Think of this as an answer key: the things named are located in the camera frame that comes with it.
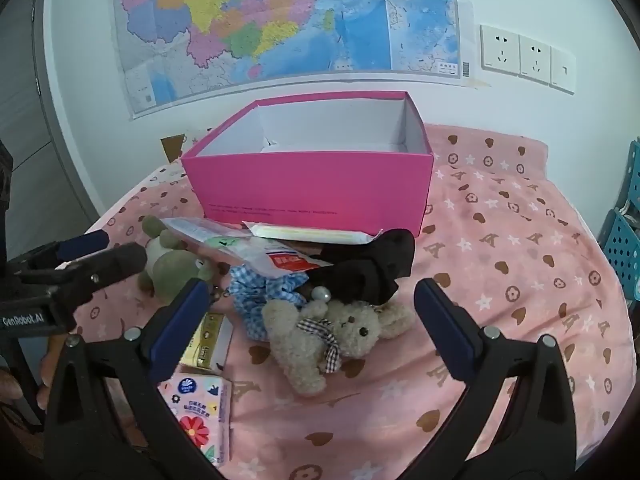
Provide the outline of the person's left hand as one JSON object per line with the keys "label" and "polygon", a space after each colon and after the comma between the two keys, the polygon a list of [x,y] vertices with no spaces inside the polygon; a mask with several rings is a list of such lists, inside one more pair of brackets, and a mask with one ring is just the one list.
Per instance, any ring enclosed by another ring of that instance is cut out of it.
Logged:
{"label": "person's left hand", "polygon": [[[47,352],[39,363],[40,382],[34,382],[37,387],[35,400],[38,408],[43,411],[47,409],[49,403],[53,378],[66,339],[66,335],[50,336],[47,343]],[[6,366],[1,367],[1,401],[3,403],[11,403],[23,399],[26,393],[30,393],[29,387],[30,382],[26,379],[18,380]]]}

